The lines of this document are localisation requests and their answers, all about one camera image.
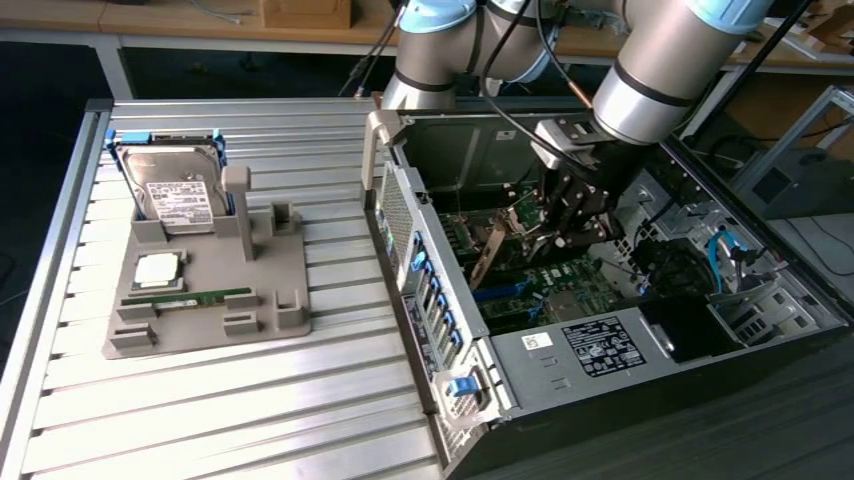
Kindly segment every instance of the gray 3d-printed holder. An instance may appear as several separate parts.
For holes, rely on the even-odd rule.
[[[248,209],[245,167],[225,168],[223,185],[235,200],[235,214],[213,218],[213,233],[169,236],[160,221],[131,223],[103,348],[109,359],[237,345],[311,331],[299,214],[288,203]],[[153,253],[179,255],[175,285],[132,290],[137,260]],[[180,304],[173,296],[185,294],[200,295],[189,301],[184,298],[187,303]],[[152,302],[140,302],[147,298]]]

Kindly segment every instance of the blue cable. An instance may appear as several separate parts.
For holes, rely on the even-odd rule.
[[[716,293],[723,292],[723,284],[720,282],[720,270],[718,269],[718,240],[723,237],[730,248],[738,247],[735,236],[727,230],[718,230],[708,240],[708,265],[711,265],[711,273],[715,277]]]

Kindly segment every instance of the hard drive label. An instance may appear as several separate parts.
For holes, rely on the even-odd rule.
[[[204,182],[152,182],[145,187],[164,225],[213,223]]]

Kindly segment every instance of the black sticker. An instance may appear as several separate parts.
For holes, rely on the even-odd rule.
[[[563,327],[563,334],[591,377],[643,365],[646,360],[616,317]]]

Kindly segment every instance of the cardboard box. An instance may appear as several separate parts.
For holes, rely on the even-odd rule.
[[[260,0],[268,28],[349,28],[351,0]]]
[[[806,44],[822,53],[841,53],[850,55],[854,52],[851,39],[846,33],[854,30],[854,5],[839,6],[825,20],[821,21],[807,34]]]

